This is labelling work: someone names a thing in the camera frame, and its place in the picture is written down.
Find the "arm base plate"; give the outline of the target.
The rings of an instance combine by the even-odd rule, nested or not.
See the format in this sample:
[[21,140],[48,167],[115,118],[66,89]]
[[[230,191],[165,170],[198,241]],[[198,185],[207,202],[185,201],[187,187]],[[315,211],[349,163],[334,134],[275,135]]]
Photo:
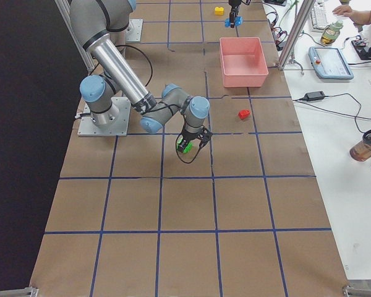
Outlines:
[[80,118],[78,136],[80,137],[111,137],[127,135],[131,104],[126,97],[112,97],[111,108],[101,114],[92,113],[87,103]]
[[130,19],[126,29],[127,43],[140,43],[142,38],[143,19]]

